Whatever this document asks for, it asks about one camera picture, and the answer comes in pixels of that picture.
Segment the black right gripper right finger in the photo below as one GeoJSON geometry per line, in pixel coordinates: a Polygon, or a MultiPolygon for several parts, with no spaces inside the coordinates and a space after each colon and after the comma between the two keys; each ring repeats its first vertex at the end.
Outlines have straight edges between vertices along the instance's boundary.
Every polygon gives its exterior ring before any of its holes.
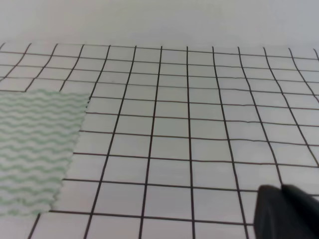
{"type": "Polygon", "coordinates": [[[292,203],[299,217],[319,238],[319,202],[313,196],[294,185],[282,185],[281,190],[292,203]]]}

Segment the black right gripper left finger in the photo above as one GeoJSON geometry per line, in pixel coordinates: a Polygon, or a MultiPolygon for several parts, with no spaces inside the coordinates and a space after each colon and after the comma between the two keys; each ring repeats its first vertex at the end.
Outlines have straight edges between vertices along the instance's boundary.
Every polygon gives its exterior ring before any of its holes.
{"type": "Polygon", "coordinates": [[[257,239],[303,239],[305,225],[279,188],[270,185],[258,189],[254,231],[257,239]]]}

